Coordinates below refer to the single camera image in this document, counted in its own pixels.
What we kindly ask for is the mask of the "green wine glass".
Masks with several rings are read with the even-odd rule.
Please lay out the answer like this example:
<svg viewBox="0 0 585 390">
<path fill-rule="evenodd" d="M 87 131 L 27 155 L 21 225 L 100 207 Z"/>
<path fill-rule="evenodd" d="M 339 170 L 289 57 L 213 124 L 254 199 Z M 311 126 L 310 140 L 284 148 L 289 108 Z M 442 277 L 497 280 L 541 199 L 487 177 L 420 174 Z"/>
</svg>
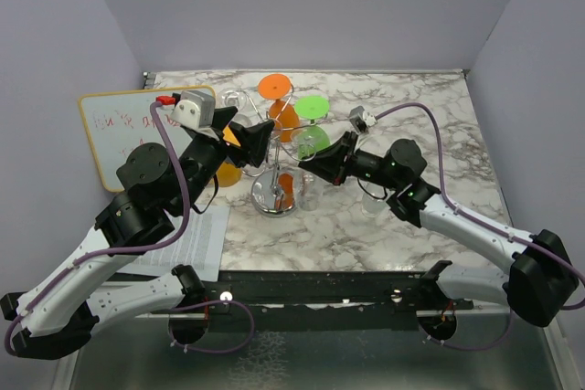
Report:
<svg viewBox="0 0 585 390">
<path fill-rule="evenodd" d="M 294 109 L 302 122 L 292 132 L 292 143 L 296 148 L 299 161 L 309 160 L 330 146 L 330 139 L 326 131 L 318 124 L 329 112 L 329 101 L 319 95 L 301 97 L 294 104 Z"/>
</svg>

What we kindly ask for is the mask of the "clear wine glass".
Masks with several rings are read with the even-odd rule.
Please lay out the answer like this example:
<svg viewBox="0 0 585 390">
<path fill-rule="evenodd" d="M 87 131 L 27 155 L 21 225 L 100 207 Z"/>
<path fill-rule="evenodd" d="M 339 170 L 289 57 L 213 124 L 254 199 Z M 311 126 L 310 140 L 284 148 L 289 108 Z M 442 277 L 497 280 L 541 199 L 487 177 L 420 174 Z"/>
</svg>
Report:
<svg viewBox="0 0 585 390">
<path fill-rule="evenodd" d="M 327 134 L 317 126 L 292 132 L 293 156 L 298 160 L 292 188 L 295 204 L 303 211 L 311 212 L 318 208 L 324 191 L 324 183 L 315 174 L 303 169 L 301 165 L 307 164 L 328 145 Z"/>
<path fill-rule="evenodd" d="M 232 121 L 249 128 L 252 126 L 250 117 L 244 112 L 250 103 L 250 96 L 245 90 L 224 89 L 219 93 L 219 99 L 224 107 L 235 107 L 236 115 Z"/>
</svg>

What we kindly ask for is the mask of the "orange wine glass front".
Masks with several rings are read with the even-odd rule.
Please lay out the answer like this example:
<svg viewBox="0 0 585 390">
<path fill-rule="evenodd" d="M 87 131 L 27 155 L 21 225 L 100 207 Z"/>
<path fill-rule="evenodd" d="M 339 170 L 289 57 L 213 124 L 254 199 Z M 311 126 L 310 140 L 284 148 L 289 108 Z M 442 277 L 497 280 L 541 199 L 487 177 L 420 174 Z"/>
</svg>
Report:
<svg viewBox="0 0 585 390">
<path fill-rule="evenodd" d="M 224 140 L 230 144 L 240 147 L 239 141 L 236 139 L 230 127 L 223 130 Z M 242 177 L 242 171 L 233 164 L 224 162 L 217 171 L 218 185 L 220 187 L 230 187 L 236 184 Z"/>
</svg>

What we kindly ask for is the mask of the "orange wine glass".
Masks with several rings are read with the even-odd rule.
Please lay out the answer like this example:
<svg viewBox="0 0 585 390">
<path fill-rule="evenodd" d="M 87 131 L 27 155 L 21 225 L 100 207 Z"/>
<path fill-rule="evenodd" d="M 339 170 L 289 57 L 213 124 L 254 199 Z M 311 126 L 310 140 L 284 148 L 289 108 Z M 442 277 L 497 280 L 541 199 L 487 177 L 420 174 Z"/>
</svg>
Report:
<svg viewBox="0 0 585 390">
<path fill-rule="evenodd" d="M 282 73 L 265 76 L 258 84 L 260 96 L 271 102 L 268 116 L 276 120 L 275 128 L 284 143 L 292 140 L 293 131 L 300 127 L 300 119 L 291 104 L 293 85 Z"/>
<path fill-rule="evenodd" d="M 240 147 L 239 141 L 236 139 L 230 127 L 223 130 L 224 140 L 230 144 Z M 230 187 L 236 184 L 242 177 L 242 171 L 233 164 L 224 162 L 217 171 L 218 185 L 220 187 Z"/>
</svg>

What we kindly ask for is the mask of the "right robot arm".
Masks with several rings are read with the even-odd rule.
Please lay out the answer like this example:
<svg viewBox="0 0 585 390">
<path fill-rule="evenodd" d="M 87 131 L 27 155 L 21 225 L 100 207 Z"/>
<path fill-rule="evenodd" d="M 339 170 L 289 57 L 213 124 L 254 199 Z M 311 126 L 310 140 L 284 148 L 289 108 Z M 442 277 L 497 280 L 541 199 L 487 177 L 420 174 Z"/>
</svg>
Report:
<svg viewBox="0 0 585 390">
<path fill-rule="evenodd" d="M 538 327 L 548 326 L 565 308 L 579 281 L 556 234 L 505 226 L 450 201 L 422 178 L 427 163 L 412 140 L 393 142 L 384 156 L 356 144 L 356 133 L 345 132 L 321 151 L 304 146 L 299 165 L 333 185 L 355 177 L 383 187 L 395 217 L 453 239 L 493 263 L 490 269 L 441 264 L 433 279 L 420 285 L 427 307 L 439 309 L 450 300 L 492 302 Z"/>
</svg>

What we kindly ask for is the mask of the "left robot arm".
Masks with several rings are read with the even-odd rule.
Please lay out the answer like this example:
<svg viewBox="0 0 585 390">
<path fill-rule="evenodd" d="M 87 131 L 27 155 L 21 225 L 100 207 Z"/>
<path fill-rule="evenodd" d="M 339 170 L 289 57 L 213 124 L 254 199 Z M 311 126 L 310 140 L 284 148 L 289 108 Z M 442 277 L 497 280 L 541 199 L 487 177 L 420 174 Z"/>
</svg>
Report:
<svg viewBox="0 0 585 390">
<path fill-rule="evenodd" d="M 6 352 L 14 357 L 56 360 L 78 351 L 93 335 L 119 321 L 150 311 L 206 307 L 206 288 L 189 265 L 179 264 L 143 285 L 100 293 L 99 287 L 138 257 L 174 244 L 186 232 L 192 214 L 203 214 L 197 199 L 227 160 L 238 167 L 261 164 L 275 123 L 244 127 L 235 107 L 213 109 L 203 130 L 183 128 L 191 141 L 177 154 L 150 106 L 162 139 L 134 150 L 119 168 L 123 191 L 96 217 L 86 237 L 34 289 L 1 299 L 10 322 Z"/>
</svg>

